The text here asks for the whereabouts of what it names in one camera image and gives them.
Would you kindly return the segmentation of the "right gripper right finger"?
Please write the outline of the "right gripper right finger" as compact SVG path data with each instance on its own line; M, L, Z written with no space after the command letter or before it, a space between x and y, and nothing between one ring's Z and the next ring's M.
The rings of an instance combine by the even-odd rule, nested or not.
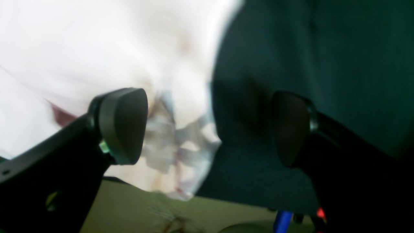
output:
M312 181L328 233L412 233L413 171L291 92L271 99L281 162Z

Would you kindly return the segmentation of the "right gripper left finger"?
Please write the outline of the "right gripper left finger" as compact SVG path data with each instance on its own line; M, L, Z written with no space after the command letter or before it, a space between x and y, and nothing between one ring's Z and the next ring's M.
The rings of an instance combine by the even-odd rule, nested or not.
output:
M80 232L107 169L139 160L147 115L144 89L99 95L85 115L2 162L1 232Z

